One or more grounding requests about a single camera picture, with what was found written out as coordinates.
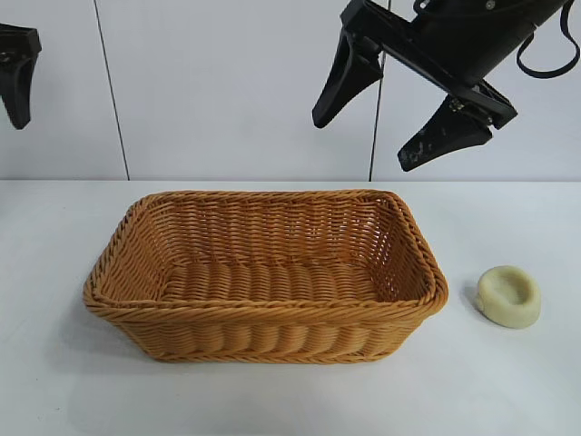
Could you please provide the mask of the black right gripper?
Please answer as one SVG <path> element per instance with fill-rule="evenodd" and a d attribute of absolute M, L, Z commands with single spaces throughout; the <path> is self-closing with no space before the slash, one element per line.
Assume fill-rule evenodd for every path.
<path fill-rule="evenodd" d="M 480 146 L 517 115 L 485 78 L 511 53 L 523 54 L 538 27 L 559 14 L 566 39 L 569 1 L 416 1 L 407 21 L 373 1 L 351 1 L 328 79 L 312 108 L 326 127 L 358 94 L 381 79 L 386 53 L 448 96 L 398 151 L 404 172 L 445 154 Z"/>

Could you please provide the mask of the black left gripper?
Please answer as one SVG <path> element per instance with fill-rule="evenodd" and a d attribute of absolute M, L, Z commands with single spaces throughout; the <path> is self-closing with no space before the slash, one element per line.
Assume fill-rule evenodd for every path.
<path fill-rule="evenodd" d="M 33 57 L 41 53 L 38 31 L 1 25 L 1 98 L 10 122 L 23 130 L 31 121 L 30 95 Z"/>

